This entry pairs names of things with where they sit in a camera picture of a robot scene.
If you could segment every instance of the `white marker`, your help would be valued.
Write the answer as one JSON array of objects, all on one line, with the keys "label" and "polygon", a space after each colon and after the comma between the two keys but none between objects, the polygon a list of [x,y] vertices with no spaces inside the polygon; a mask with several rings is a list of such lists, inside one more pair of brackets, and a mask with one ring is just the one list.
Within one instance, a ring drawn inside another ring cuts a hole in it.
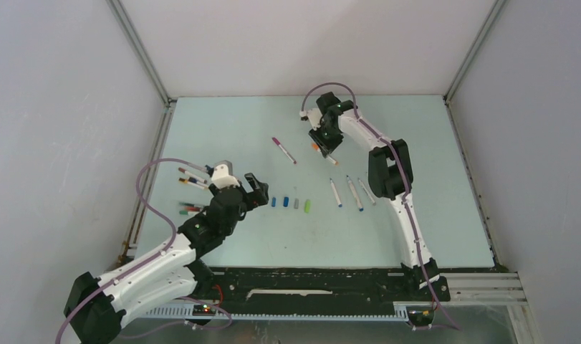
[{"label": "white marker", "polygon": [[[313,149],[315,149],[318,153],[321,153],[322,151],[320,150],[320,147],[318,147],[315,143],[312,143],[311,146],[313,147]],[[336,161],[332,156],[330,156],[330,154],[328,154],[326,156],[326,160],[330,161],[333,165],[338,165],[339,162]]]},{"label": "white marker", "polygon": [[368,188],[366,188],[366,185],[364,185],[364,183],[362,182],[362,180],[359,179],[359,178],[357,179],[357,182],[360,183],[360,186],[362,186],[362,189],[366,193],[366,196],[368,196],[368,198],[373,203],[373,205],[375,205],[377,203],[377,201],[375,201],[375,197],[370,193],[370,191],[368,190]]},{"label": "white marker", "polygon": [[332,193],[335,194],[335,199],[337,199],[337,204],[340,207],[343,206],[343,204],[341,203],[341,198],[339,197],[339,193],[337,192],[337,187],[335,186],[335,182],[332,181],[332,178],[330,179],[330,186],[332,187]]},{"label": "white marker", "polygon": [[191,185],[191,186],[195,186],[196,188],[200,188],[202,190],[208,190],[208,186],[207,185],[204,185],[204,184],[196,181],[193,178],[187,178],[187,179],[179,178],[178,181],[180,181],[181,183],[185,183],[185,184]]},{"label": "white marker", "polygon": [[364,211],[364,207],[362,206],[362,201],[360,201],[360,197],[357,195],[357,191],[355,190],[355,186],[353,186],[353,182],[351,181],[351,178],[349,178],[349,176],[347,176],[347,183],[349,184],[349,189],[351,190],[351,193],[353,194],[353,198],[355,199],[355,203],[357,203],[357,208],[360,211]]},{"label": "white marker", "polygon": [[195,180],[197,180],[197,181],[198,181],[198,182],[200,182],[200,183],[204,183],[204,184],[207,184],[207,183],[208,183],[208,181],[207,181],[206,179],[204,179],[204,178],[201,178],[200,176],[196,176],[195,174],[193,174],[193,173],[191,173],[191,172],[187,171],[186,169],[184,169],[184,168],[182,168],[182,167],[179,167],[179,168],[178,168],[178,170],[179,170],[180,172],[182,172],[182,173],[186,174],[187,176],[190,176],[190,177],[192,177],[192,178],[195,178]]}]

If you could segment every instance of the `robotic arm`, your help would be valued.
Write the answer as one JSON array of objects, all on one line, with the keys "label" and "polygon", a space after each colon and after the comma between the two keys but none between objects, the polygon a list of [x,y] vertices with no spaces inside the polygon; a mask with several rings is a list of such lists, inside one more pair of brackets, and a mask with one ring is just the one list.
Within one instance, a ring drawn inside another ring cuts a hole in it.
[{"label": "robotic arm", "polygon": [[[354,109],[351,100],[341,102],[332,92],[320,96],[317,108],[301,111],[301,120],[308,120],[312,126],[309,136],[320,147],[324,157],[331,154],[343,141],[343,134],[350,136],[368,152],[368,183],[375,196],[386,198],[390,211],[398,219],[401,233],[402,270],[407,285],[412,290],[427,286],[421,269],[421,261],[430,282],[439,279],[438,266],[425,244],[413,210],[413,170],[410,165],[408,146],[404,140],[392,141],[362,117],[360,110]],[[389,166],[393,161],[399,164]],[[408,182],[408,190],[403,175]],[[417,245],[420,245],[419,260]]]},{"label": "robotic arm", "polygon": [[[172,237],[120,268],[96,278],[86,272],[75,280],[64,308],[67,317],[88,295],[113,281],[71,320],[82,343],[110,343],[127,324],[154,307],[211,289],[213,273],[202,256],[220,246],[248,211],[269,202],[269,186],[248,173],[245,178],[253,191],[246,192],[228,161],[216,164],[208,174],[213,194],[210,205],[178,228],[168,250],[163,248]],[[117,279],[136,266],[140,267]]]}]

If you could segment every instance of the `wire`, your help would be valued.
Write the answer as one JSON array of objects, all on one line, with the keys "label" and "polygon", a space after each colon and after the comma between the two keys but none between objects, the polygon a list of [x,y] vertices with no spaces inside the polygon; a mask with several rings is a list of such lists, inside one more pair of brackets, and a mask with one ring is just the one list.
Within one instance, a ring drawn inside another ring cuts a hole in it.
[{"label": "wire", "polygon": [[170,326],[174,326],[174,325],[189,325],[189,324],[191,324],[191,327],[194,330],[196,328],[200,328],[202,330],[215,331],[215,330],[222,330],[224,328],[227,328],[227,327],[231,326],[231,323],[233,322],[233,320],[231,319],[231,314],[229,314],[229,312],[227,312],[226,310],[220,308],[218,305],[211,305],[211,304],[209,304],[207,302],[200,301],[200,300],[196,300],[196,299],[193,299],[192,297],[188,297],[188,296],[179,297],[178,299],[187,300],[187,301],[194,302],[197,305],[207,305],[210,308],[214,308],[215,310],[218,310],[219,312],[223,313],[227,317],[227,320],[228,321],[227,321],[227,323],[225,323],[225,325],[221,325],[221,326],[203,326],[203,325],[195,324],[194,322],[191,322],[191,321],[188,321],[188,320],[170,321],[170,322],[167,322],[167,323],[165,323],[163,325],[160,325],[160,326],[158,326],[158,327],[156,327],[156,328],[154,328],[152,330],[149,330],[149,331],[147,331],[145,333],[141,333],[139,335],[118,335],[118,337],[121,338],[121,339],[126,339],[126,340],[128,340],[128,339],[144,338],[144,337],[146,337],[148,335],[152,335],[153,333],[156,333],[159,330],[163,330],[164,328],[168,328]]},{"label": "wire", "polygon": [[100,294],[102,291],[104,291],[105,289],[107,289],[108,287],[110,287],[111,285],[113,285],[115,280],[121,280],[124,277],[128,276],[129,274],[133,273],[134,271],[140,269],[141,267],[144,267],[145,265],[151,263],[154,259],[161,257],[161,252],[166,252],[168,251],[168,249],[172,246],[172,244],[174,243],[174,240],[176,239],[176,226],[174,226],[174,223],[172,222],[172,220],[170,220],[166,215],[160,213],[157,209],[153,208],[149,202],[147,201],[147,199],[145,199],[145,197],[143,196],[142,191],[140,190],[140,180],[143,178],[143,174],[145,174],[145,172],[153,165],[162,163],[162,162],[174,162],[174,163],[183,163],[187,166],[190,166],[192,168],[195,168],[199,171],[202,172],[207,172],[207,169],[205,167],[201,167],[201,166],[197,166],[193,163],[190,163],[188,161],[184,161],[181,159],[176,159],[176,158],[161,158],[161,159],[157,159],[154,161],[151,161],[149,163],[147,163],[146,165],[143,166],[143,168],[140,169],[140,172],[138,172],[138,176],[136,177],[136,183],[135,183],[135,190],[136,190],[136,194],[138,195],[138,198],[140,199],[141,202],[143,202],[143,204],[145,205],[145,208],[151,210],[153,213],[155,213],[155,215],[159,216],[160,218],[162,218],[168,225],[170,225],[170,228],[172,229],[172,236],[170,238],[170,241],[161,249],[161,251],[158,251],[156,253],[154,253],[152,256],[148,257],[147,259],[141,261],[140,263],[136,264],[134,267],[131,267],[130,269],[128,269],[127,271],[121,273],[119,276],[117,276],[115,279],[112,279],[108,282],[106,282],[105,284],[103,284],[102,286],[100,286],[98,289],[96,289],[94,292],[92,292],[92,294],[88,295],[84,300],[82,300],[72,311],[71,313],[69,313],[69,316],[67,316],[66,319],[64,319],[64,322],[62,323],[62,325],[60,326],[60,329],[58,330],[58,333],[56,334],[56,339],[55,339],[55,343],[56,344],[60,344],[60,341],[62,340],[62,334],[64,333],[64,330],[67,328],[67,326],[71,323],[71,320],[75,317],[75,315],[77,315],[77,313],[83,308],[85,307],[85,305],[87,305],[88,302],[92,301],[92,299],[94,297],[96,297],[96,295]]},{"label": "wire", "polygon": [[[402,203],[404,204],[404,208],[406,209],[406,212],[408,213],[408,219],[410,220],[410,225],[413,227],[413,234],[415,236],[415,243],[416,243],[416,247],[417,247],[417,258],[419,259],[419,264],[421,265],[421,271],[423,272],[423,276],[425,277],[425,280],[427,282],[427,286],[429,288],[429,291],[431,292],[431,296],[436,301],[436,304],[438,306],[440,306],[440,310],[442,311],[442,313],[444,313],[444,316],[446,317],[446,319],[452,324],[452,325],[434,325],[434,326],[437,328],[444,327],[444,328],[453,328],[454,330],[461,330],[461,328],[457,325],[457,323],[453,320],[453,318],[448,314],[448,312],[446,311],[446,308],[440,303],[440,300],[438,299],[438,295],[436,294],[436,291],[433,289],[433,285],[431,284],[431,281],[429,280],[429,276],[427,275],[427,270],[425,268],[425,265],[423,264],[423,255],[421,254],[421,245],[419,244],[420,238],[418,235],[417,226],[415,224],[415,219],[413,218],[412,211],[408,205],[408,202],[406,201],[406,197],[408,197],[408,194],[410,193],[410,184],[408,182],[408,179],[406,178],[406,174],[404,172],[404,168],[402,167],[402,163],[400,162],[398,152],[394,149],[391,142],[383,139],[381,134],[379,134],[368,123],[366,123],[364,120],[362,120],[360,115],[357,113],[357,101],[355,99],[355,93],[347,85],[342,84],[340,82],[325,82],[325,83],[320,84],[316,87],[313,87],[307,93],[307,95],[305,95],[305,98],[303,99],[303,103],[301,105],[301,111],[304,111],[304,107],[305,107],[305,103],[307,102],[307,98],[315,90],[317,90],[321,87],[324,87],[324,86],[328,86],[328,85],[340,86],[340,87],[345,88],[347,91],[349,91],[349,93],[351,94],[352,101],[353,101],[353,113],[354,113],[355,119],[358,122],[360,122],[362,125],[364,125],[380,142],[384,143],[387,147],[389,147],[389,149],[393,155],[393,158],[395,160],[395,163],[398,165],[398,170],[400,171],[400,177],[402,178],[402,182],[404,184],[404,194],[402,195]],[[429,330],[429,329],[433,328],[434,326],[423,326],[423,328],[421,328],[421,329]]]},{"label": "wire", "polygon": [[219,300],[219,303],[217,305],[220,306],[223,304],[223,290],[221,289],[220,285],[214,285],[213,289],[217,289],[219,291],[219,295],[221,296],[221,299]]}]

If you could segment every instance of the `light blue tabletop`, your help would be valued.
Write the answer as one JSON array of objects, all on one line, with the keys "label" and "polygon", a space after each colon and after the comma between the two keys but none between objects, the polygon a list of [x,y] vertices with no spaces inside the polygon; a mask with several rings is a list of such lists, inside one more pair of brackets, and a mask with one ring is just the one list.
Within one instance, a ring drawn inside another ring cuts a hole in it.
[{"label": "light blue tabletop", "polygon": [[[308,102],[315,106],[316,97]],[[383,200],[373,206],[357,184],[367,181],[368,152],[351,138],[332,154],[333,166],[311,148],[308,122],[299,120],[302,97],[186,97],[178,100],[162,157],[198,165],[229,160],[234,175],[248,172],[269,184],[277,205],[259,207],[233,235],[203,260],[227,267],[399,267],[395,221]],[[492,267],[493,261],[451,124],[440,96],[359,96],[362,114],[392,139],[403,138],[413,166],[413,197],[421,231],[440,267]],[[297,159],[293,165],[272,136]],[[177,226],[188,216],[179,201],[207,204],[209,191],[178,182],[180,165],[163,163],[151,204]],[[364,204],[359,212],[345,175]],[[337,186],[338,208],[329,178]],[[282,206],[283,198],[289,206]],[[300,200],[295,210],[294,199]],[[305,200],[311,211],[303,212]],[[149,213],[140,230],[137,256],[160,244],[170,228]]]}]

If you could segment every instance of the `marker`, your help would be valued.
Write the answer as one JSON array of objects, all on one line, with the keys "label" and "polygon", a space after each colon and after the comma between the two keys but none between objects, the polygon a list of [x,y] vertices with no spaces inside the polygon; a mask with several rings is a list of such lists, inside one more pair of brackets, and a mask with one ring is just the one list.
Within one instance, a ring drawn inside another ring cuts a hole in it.
[{"label": "marker", "polygon": [[208,183],[208,181],[207,181],[206,179],[204,179],[204,178],[201,178],[200,176],[196,176],[195,174],[193,174],[193,173],[191,173],[191,172],[187,171],[186,169],[184,169],[184,168],[182,168],[182,167],[179,167],[179,168],[178,168],[178,170],[179,170],[180,172],[182,172],[182,173],[186,174],[187,176],[193,177],[195,180],[197,180],[197,181],[198,181],[198,182],[200,182],[200,183],[204,183],[204,184],[207,184],[207,183]]},{"label": "marker", "polygon": [[195,206],[186,206],[185,207],[185,210],[187,210],[187,211],[193,211],[193,212],[196,212],[196,213],[200,212],[202,209],[203,208],[197,208]]},{"label": "marker", "polygon": [[178,202],[181,206],[192,206],[193,208],[204,208],[203,204],[195,204],[195,203],[187,203],[187,202]]},{"label": "marker", "polygon": [[284,152],[284,154],[286,154],[286,156],[288,157],[288,159],[290,159],[290,161],[292,161],[292,163],[296,165],[297,164],[297,161],[290,155],[290,153],[288,153],[288,151],[286,150],[286,148],[284,148],[284,146],[279,142],[279,140],[276,139],[276,138],[272,138],[272,140],[279,147],[279,149],[281,149],[282,152]]},{"label": "marker", "polygon": [[[317,146],[317,144],[315,144],[315,143],[312,143],[312,144],[311,144],[311,146],[312,146],[312,148],[313,148],[313,149],[315,149],[315,150],[316,150],[318,153],[321,153],[321,152],[322,152],[322,150],[320,150],[320,147],[318,147],[318,146]],[[331,162],[333,165],[335,165],[335,166],[339,164],[339,162],[338,162],[338,161],[336,161],[334,158],[332,158],[332,156],[330,156],[330,154],[328,154],[328,155],[326,156],[326,160],[330,161],[330,162]]]},{"label": "marker", "polygon": [[198,210],[181,210],[181,211],[179,211],[178,213],[179,213],[180,215],[189,215],[189,213],[198,213],[198,212],[200,212],[200,211],[201,211],[201,210],[199,210],[199,209],[198,209]]},{"label": "marker", "polygon": [[197,181],[195,179],[193,179],[193,180],[191,180],[191,179],[193,179],[193,178],[188,178],[188,179],[179,178],[178,181],[180,181],[181,183],[191,185],[191,186],[195,186],[196,188],[200,188],[202,190],[208,189],[205,185],[197,183]]},{"label": "marker", "polygon": [[360,183],[360,186],[362,186],[362,189],[366,193],[366,196],[368,196],[368,198],[373,203],[373,205],[376,205],[377,201],[375,201],[375,197],[370,193],[370,190],[368,190],[368,188],[366,187],[366,185],[364,185],[362,180],[358,178],[357,182]]},{"label": "marker", "polygon": [[330,186],[332,187],[332,193],[335,194],[335,199],[337,200],[337,205],[339,206],[339,208],[341,208],[343,206],[343,204],[341,203],[341,198],[339,198],[339,193],[337,192],[337,187],[335,186],[335,182],[332,181],[332,178],[330,179]]},{"label": "marker", "polygon": [[347,176],[347,183],[349,184],[349,189],[351,190],[351,193],[353,194],[353,198],[355,199],[355,203],[357,203],[357,208],[360,211],[364,211],[364,207],[362,206],[362,201],[360,201],[360,197],[357,195],[357,191],[355,190],[355,186],[353,186],[353,182],[351,181],[351,178],[349,178],[349,176]]}]

